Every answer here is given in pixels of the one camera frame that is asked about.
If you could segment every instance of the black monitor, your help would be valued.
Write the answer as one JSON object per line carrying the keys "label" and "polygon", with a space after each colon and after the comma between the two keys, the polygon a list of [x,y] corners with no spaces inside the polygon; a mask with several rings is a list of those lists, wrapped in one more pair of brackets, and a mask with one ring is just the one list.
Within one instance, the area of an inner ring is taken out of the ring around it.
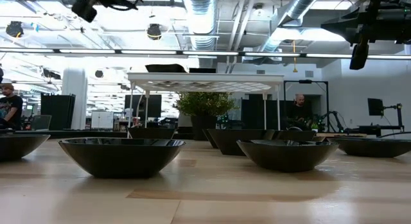
{"label": "black monitor", "polygon": [[370,116],[384,116],[383,100],[368,98],[368,113]]}

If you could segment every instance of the silver duct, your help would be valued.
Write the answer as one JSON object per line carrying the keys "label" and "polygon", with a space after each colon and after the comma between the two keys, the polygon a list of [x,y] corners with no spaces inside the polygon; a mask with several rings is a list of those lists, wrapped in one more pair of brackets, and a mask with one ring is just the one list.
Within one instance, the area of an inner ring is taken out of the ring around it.
{"label": "silver duct", "polygon": [[[259,51],[274,52],[282,40],[278,40],[275,37],[275,30],[279,25],[284,25],[287,22],[302,19],[316,0],[290,0],[290,2],[284,6],[275,10],[272,16],[271,27],[273,28],[271,36],[260,47]],[[257,58],[251,60],[253,64],[273,64],[273,61],[269,58]]]}
{"label": "silver duct", "polygon": [[[211,35],[215,32],[217,0],[184,0],[186,5],[189,31],[193,34]],[[194,50],[214,50],[215,37],[191,37]],[[213,59],[200,59],[201,67],[213,67]]]}

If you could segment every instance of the white column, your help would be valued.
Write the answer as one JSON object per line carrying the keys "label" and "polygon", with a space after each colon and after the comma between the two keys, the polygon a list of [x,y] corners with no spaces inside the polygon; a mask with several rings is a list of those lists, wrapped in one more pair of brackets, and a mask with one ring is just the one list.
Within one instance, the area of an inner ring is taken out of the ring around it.
{"label": "white column", "polygon": [[68,67],[63,72],[62,95],[76,95],[71,128],[85,129],[85,114],[87,110],[87,73],[81,67]]}

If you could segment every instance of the black partition panel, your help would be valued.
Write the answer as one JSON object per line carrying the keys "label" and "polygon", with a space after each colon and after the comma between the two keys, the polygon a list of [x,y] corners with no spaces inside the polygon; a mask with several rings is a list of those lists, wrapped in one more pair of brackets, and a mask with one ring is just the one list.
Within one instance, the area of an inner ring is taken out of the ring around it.
{"label": "black partition panel", "polygon": [[[291,107],[293,101],[286,101]],[[280,114],[284,114],[284,101],[280,101]],[[281,115],[281,128],[285,128]],[[264,129],[264,101],[261,99],[243,99],[241,101],[241,121],[244,129]],[[267,129],[278,130],[277,100],[267,100]]]}
{"label": "black partition panel", "polygon": [[41,115],[51,115],[49,130],[71,129],[75,95],[42,95]]}
{"label": "black partition panel", "polygon": [[[136,108],[141,95],[133,95],[133,116],[136,116]],[[126,95],[124,108],[130,108],[131,95]],[[161,95],[150,95],[148,98],[148,117],[161,117]],[[146,96],[143,96],[139,105],[139,117],[144,118],[146,115]]]}

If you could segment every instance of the man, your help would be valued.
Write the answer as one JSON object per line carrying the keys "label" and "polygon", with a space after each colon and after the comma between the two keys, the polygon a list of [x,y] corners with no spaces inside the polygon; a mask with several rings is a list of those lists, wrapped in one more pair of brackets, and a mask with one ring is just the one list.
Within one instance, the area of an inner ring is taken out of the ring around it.
{"label": "man", "polygon": [[0,98],[0,127],[20,130],[23,100],[14,94],[14,86],[11,83],[3,83],[0,87],[5,96]]}
{"label": "man", "polygon": [[292,108],[287,112],[289,119],[294,121],[294,125],[303,129],[311,130],[313,112],[311,108],[305,105],[305,97],[302,94],[295,95],[295,101]]}

